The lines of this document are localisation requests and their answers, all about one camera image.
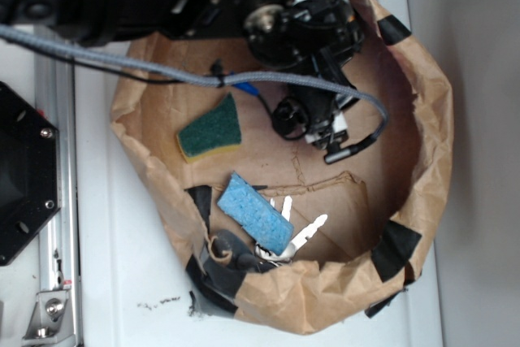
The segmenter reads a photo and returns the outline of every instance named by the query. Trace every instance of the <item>blue sponge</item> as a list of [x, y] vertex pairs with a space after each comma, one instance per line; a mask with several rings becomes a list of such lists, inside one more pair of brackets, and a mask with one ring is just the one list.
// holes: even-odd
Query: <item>blue sponge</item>
[[236, 172], [217, 205], [263, 248], [280, 255], [289, 244], [293, 225]]

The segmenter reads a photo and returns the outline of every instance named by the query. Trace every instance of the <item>gray wall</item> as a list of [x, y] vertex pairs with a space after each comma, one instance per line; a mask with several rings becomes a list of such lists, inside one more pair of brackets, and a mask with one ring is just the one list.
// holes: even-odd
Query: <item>gray wall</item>
[[520, 0], [409, 0], [453, 83], [456, 141], [436, 239], [444, 341], [520, 344]]

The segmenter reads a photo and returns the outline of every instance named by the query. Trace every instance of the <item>black tape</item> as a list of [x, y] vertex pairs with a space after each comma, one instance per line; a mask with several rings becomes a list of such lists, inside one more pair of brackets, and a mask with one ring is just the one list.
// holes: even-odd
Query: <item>black tape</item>
[[374, 304], [374, 305], [371, 305], [370, 308], [368, 308], [367, 310], [365, 310], [365, 315], [366, 317], [368, 317], [369, 319], [372, 319], [376, 314], [378, 314], [384, 307], [386, 306], [390, 306], [390, 302], [392, 302], [392, 300], [397, 297], [397, 294], [399, 294], [400, 292], [397, 292], [395, 294], [393, 294], [392, 296], [390, 296], [389, 298], [386, 298], [384, 300], [382, 300], [381, 302], [378, 302], [377, 304]]
[[211, 187], [197, 186], [186, 190], [190, 197], [197, 205], [198, 212], [201, 214], [208, 232], [210, 231], [210, 213], [211, 213]]
[[227, 315], [227, 317], [234, 316], [238, 307], [215, 291], [215, 287], [209, 280], [208, 276], [201, 271], [194, 256], [189, 259], [188, 266], [186, 266], [186, 272], [197, 288], [197, 291], [200, 293], [196, 294], [199, 308], [208, 313], [208, 307], [210, 307], [208, 303], [210, 303], [222, 310], [223, 313], [220, 315]]
[[394, 15], [378, 20], [377, 24], [386, 46], [395, 45], [412, 35], [412, 32]]
[[244, 282], [245, 276], [247, 275], [247, 271], [233, 270], [221, 266], [213, 260], [213, 258], [208, 258], [204, 262], [204, 270], [207, 272], [211, 285], [214, 286], [218, 292], [230, 298], [236, 296], [236, 292], [241, 288], [242, 282]]
[[421, 234], [388, 221], [381, 241], [372, 250], [372, 262], [383, 282], [396, 276], [406, 265], [421, 240]]

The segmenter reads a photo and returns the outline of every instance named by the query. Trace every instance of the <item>black plate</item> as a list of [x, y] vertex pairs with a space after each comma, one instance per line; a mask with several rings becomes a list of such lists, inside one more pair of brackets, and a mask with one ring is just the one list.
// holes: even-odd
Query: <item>black plate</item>
[[0, 82], [0, 266], [59, 210], [58, 130]]

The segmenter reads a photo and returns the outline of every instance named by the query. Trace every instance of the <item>key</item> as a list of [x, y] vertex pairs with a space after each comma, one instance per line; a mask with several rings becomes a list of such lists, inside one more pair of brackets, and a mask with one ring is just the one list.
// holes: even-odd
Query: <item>key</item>
[[296, 252], [307, 242], [312, 236], [321, 228], [328, 219], [328, 215], [320, 215], [317, 217], [313, 223], [310, 223], [305, 228], [303, 228], [287, 245], [287, 248], [284, 249], [284, 252], [279, 256], [273, 254], [269, 251], [265, 251], [260, 247], [260, 245], [256, 245], [254, 248], [254, 253], [268, 262], [291, 262], [294, 258]]

